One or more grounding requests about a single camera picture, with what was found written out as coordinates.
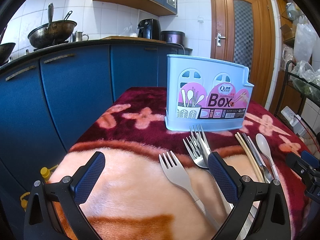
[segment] brand logo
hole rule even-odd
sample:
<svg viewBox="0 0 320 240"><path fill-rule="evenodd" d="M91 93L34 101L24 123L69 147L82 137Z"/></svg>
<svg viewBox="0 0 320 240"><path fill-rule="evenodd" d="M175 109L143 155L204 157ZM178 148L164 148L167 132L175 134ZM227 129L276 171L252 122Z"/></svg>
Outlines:
<svg viewBox="0 0 320 240"><path fill-rule="evenodd" d="M230 94L231 90L232 90L232 86L230 86L229 84L223 84L221 86L219 86L219 93L222 93L224 95L228 95Z"/></svg>

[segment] cutting board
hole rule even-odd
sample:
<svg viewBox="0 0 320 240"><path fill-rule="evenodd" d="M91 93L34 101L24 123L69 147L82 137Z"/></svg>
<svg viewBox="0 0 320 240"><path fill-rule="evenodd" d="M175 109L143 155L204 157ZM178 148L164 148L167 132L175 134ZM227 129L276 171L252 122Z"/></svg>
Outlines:
<svg viewBox="0 0 320 240"><path fill-rule="evenodd" d="M109 36L109 37L103 38L102 40L148 41L148 42L158 42L158 43L166 44L165 41L151 40L151 39L145 39L145 38L136 38L136 37L126 37L126 36Z"/></svg>

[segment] barcode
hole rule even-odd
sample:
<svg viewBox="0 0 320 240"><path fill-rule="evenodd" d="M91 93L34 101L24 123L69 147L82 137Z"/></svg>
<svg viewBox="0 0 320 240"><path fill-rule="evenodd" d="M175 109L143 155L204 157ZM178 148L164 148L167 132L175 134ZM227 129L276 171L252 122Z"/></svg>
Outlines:
<svg viewBox="0 0 320 240"><path fill-rule="evenodd" d="M234 118L236 113L227 113L225 118Z"/></svg>

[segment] screw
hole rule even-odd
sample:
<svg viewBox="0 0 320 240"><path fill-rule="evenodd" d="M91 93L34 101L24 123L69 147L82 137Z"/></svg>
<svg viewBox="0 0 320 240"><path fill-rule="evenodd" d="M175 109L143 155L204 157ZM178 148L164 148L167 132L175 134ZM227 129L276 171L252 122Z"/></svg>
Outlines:
<svg viewBox="0 0 320 240"><path fill-rule="evenodd" d="M65 177L63 177L62 182L68 183L70 180L71 180L70 176L65 176Z"/></svg>
<svg viewBox="0 0 320 240"><path fill-rule="evenodd" d="M275 184L276 186L279 186L279 185L280 185L280 181L277 180L277 179L274 179L274 180L273 180L273 184Z"/></svg>
<svg viewBox="0 0 320 240"><path fill-rule="evenodd" d="M35 181L33 185L35 185L35 187L38 187L41 184L41 182L39 180Z"/></svg>
<svg viewBox="0 0 320 240"><path fill-rule="evenodd" d="M247 175L244 175L244 176L242 176L242 180L244 182L249 182L251 180L251 178L249 176L247 176Z"/></svg>

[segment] blue plastic box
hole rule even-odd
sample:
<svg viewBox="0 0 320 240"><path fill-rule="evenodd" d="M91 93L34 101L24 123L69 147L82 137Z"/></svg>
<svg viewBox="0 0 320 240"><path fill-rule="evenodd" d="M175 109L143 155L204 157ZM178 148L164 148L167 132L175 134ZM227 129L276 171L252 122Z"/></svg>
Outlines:
<svg viewBox="0 0 320 240"><path fill-rule="evenodd" d="M205 131L242 127L254 87L248 82L248 67L203 57L167 57L167 129L189 131L197 124Z"/></svg>

